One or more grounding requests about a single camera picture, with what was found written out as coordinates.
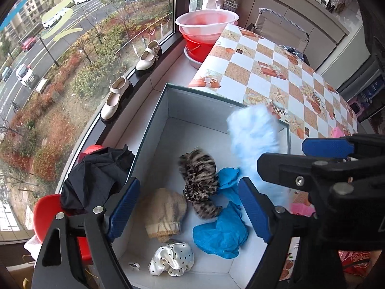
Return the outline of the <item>pink sponge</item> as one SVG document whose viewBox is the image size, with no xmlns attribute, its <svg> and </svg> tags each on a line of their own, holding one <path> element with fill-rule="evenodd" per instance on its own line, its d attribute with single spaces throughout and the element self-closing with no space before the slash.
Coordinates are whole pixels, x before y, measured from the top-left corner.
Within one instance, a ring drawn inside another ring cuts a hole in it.
<svg viewBox="0 0 385 289">
<path fill-rule="evenodd" d="M 290 212 L 295 215 L 310 217 L 315 212 L 312 204 L 293 203 L 290 206 Z"/>
<path fill-rule="evenodd" d="M 335 127 L 330 132 L 330 138 L 342 138 L 345 137 L 345 131 L 339 127 Z"/>
</svg>

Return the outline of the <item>light blue fluffy scrunchie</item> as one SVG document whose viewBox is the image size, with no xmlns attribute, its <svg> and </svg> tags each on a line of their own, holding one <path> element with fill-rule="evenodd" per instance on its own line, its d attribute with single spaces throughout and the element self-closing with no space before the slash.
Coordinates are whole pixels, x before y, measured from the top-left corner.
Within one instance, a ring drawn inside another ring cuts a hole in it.
<svg viewBox="0 0 385 289">
<path fill-rule="evenodd" d="M 279 152 L 278 124 L 263 104 L 234 111 L 227 119 L 232 152 L 239 158 L 241 172 L 274 205 L 289 207 L 290 189 L 263 181 L 257 160 L 264 153 Z"/>
</svg>

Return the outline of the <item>blue shower cap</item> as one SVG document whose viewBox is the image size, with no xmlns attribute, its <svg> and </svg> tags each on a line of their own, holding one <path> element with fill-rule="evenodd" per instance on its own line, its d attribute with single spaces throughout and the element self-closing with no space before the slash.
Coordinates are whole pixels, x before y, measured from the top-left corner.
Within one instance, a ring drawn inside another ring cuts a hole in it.
<svg viewBox="0 0 385 289">
<path fill-rule="evenodd" d="M 224 196 L 241 208 L 242 202 L 239 197 L 238 183 L 241 178 L 240 168 L 222 168 L 217 174 L 217 196 Z"/>
<path fill-rule="evenodd" d="M 233 259 L 247 241 L 249 230 L 242 220 L 241 207 L 229 202 L 216 221 L 195 226 L 192 236 L 195 245 L 206 254 Z"/>
</svg>

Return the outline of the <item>beige knit sock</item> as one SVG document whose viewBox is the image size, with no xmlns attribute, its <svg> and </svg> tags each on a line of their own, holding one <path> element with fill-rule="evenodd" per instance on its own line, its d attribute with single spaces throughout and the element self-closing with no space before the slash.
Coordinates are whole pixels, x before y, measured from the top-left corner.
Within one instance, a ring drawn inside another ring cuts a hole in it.
<svg viewBox="0 0 385 289">
<path fill-rule="evenodd" d="M 181 222 L 186 211 L 184 196 L 167 188 L 159 188 L 148 194 L 140 205 L 148 237 L 160 242 L 167 242 L 181 233 Z"/>
</svg>

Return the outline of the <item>cream polka dot scrunchie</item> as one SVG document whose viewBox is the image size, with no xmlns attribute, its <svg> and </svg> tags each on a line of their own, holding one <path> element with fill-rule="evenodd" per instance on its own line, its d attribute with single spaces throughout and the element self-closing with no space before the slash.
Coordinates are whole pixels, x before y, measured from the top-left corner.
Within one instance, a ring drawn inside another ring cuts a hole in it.
<svg viewBox="0 0 385 289">
<path fill-rule="evenodd" d="M 181 277 L 190 271 L 194 265 L 194 252 L 185 242 L 167 243 L 159 247 L 148 265 L 148 271 L 153 276 L 167 272 L 171 277 Z"/>
</svg>

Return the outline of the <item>leopard print scrunchie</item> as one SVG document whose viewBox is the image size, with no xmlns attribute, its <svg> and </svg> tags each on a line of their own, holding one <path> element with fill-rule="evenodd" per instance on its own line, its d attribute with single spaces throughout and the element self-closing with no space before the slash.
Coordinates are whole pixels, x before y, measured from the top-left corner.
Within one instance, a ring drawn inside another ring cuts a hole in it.
<svg viewBox="0 0 385 289">
<path fill-rule="evenodd" d="M 221 206 L 216 206 L 211 197 L 217 191 L 217 168 L 213 158 L 200 148 L 181 155 L 178 159 L 180 174 L 185 182 L 183 196 L 191 203 L 202 219 L 217 217 Z"/>
</svg>

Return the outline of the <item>black garment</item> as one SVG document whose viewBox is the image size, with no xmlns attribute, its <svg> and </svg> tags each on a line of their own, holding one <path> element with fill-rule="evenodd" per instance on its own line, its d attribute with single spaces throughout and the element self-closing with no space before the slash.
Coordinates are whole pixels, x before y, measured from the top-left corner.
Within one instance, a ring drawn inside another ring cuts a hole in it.
<svg viewBox="0 0 385 289">
<path fill-rule="evenodd" d="M 61 207 L 72 215 L 90 213 L 120 191 L 135 155 L 122 149 L 91 145 L 73 167 L 61 190 Z"/>
</svg>

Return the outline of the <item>red plastic stool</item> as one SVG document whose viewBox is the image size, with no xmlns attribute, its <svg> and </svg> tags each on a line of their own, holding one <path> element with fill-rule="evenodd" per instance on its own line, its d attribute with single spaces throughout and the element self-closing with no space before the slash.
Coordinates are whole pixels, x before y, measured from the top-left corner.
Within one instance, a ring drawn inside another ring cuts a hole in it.
<svg viewBox="0 0 385 289">
<path fill-rule="evenodd" d="M 35 206 L 33 224 L 35 236 L 40 246 L 48 235 L 48 230 L 53 221 L 58 221 L 72 215 L 61 207 L 60 197 L 61 192 L 59 194 L 45 196 L 41 198 Z"/>
</svg>

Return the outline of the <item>plaid cloth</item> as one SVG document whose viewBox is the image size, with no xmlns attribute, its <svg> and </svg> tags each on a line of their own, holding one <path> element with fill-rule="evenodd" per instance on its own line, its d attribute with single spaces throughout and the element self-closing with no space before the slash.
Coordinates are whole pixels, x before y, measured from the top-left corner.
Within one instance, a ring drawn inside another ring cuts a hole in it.
<svg viewBox="0 0 385 289">
<path fill-rule="evenodd" d="M 304 63 L 306 63 L 307 65 L 310 65 L 309 63 L 309 60 L 307 59 L 307 56 L 302 53 L 302 52 L 299 52 L 297 51 L 295 48 L 291 47 L 291 46 L 286 46 L 286 45 L 282 45 L 282 47 L 290 54 L 296 56 L 298 59 L 302 60 Z"/>
</svg>

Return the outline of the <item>checkered tablecloth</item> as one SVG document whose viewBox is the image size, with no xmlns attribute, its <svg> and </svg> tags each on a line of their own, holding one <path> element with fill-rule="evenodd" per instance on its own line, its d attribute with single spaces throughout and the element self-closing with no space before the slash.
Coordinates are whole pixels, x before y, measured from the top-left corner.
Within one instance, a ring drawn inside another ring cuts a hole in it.
<svg viewBox="0 0 385 289">
<path fill-rule="evenodd" d="M 291 150 L 305 138 L 358 131 L 351 107 L 321 75 L 274 42 L 228 24 L 191 80 L 190 87 L 241 102 L 262 103 L 290 128 Z"/>
</svg>

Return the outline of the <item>cream shoe near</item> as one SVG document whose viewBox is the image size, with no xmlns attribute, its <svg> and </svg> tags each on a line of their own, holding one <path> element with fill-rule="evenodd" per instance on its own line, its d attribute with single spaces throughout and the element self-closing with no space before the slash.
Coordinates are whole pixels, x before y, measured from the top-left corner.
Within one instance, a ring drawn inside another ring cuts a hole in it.
<svg viewBox="0 0 385 289">
<path fill-rule="evenodd" d="M 110 92 L 107 95 L 106 101 L 101 109 L 101 120 L 110 121 L 116 113 L 121 98 L 126 90 L 132 86 L 131 82 L 126 77 L 117 78 L 110 86 Z"/>
</svg>

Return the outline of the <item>cream shoe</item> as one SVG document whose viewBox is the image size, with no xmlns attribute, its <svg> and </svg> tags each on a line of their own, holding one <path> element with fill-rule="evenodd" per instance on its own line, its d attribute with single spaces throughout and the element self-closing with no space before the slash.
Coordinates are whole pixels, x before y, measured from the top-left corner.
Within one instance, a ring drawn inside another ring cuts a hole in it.
<svg viewBox="0 0 385 289">
<path fill-rule="evenodd" d="M 126 90 L 132 86 L 131 82 L 126 77 L 117 78 L 110 86 L 110 92 L 107 95 L 106 101 L 101 109 L 101 120 L 110 121 L 116 113 L 121 98 Z"/>
<path fill-rule="evenodd" d="M 156 66 L 160 56 L 162 56 L 162 48 L 157 40 L 151 41 L 135 66 L 135 73 L 139 76 L 151 72 Z"/>
</svg>

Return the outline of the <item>folding cot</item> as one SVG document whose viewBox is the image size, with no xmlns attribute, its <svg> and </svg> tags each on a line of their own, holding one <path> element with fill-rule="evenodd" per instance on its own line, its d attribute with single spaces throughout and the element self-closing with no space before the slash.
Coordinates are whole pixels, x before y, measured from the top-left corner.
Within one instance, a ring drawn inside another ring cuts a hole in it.
<svg viewBox="0 0 385 289">
<path fill-rule="evenodd" d="M 259 8 L 256 22 L 249 24 L 247 29 L 277 45 L 290 46 L 301 53 L 305 52 L 310 40 L 304 28 L 270 8 Z"/>
</svg>

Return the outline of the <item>red bucket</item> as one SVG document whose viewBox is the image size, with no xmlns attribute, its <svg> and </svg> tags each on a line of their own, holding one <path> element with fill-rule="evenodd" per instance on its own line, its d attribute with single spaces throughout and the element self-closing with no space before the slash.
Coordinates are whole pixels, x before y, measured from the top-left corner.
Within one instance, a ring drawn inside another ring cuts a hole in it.
<svg viewBox="0 0 385 289">
<path fill-rule="evenodd" d="M 184 55 L 188 59 L 190 65 L 195 69 L 199 69 L 204 60 L 209 55 L 214 44 L 207 44 L 200 41 L 194 41 L 186 34 L 182 34 L 186 41 L 184 47 Z"/>
</svg>

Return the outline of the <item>pink plastic basin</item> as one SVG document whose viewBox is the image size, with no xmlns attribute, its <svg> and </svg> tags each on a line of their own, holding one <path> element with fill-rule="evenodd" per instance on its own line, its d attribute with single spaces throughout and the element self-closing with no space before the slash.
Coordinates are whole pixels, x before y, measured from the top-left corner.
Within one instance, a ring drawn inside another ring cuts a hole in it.
<svg viewBox="0 0 385 289">
<path fill-rule="evenodd" d="M 215 44 L 228 24 L 236 24 L 239 15 L 223 9 L 202 9 L 176 19 L 180 32 L 194 42 Z"/>
</svg>

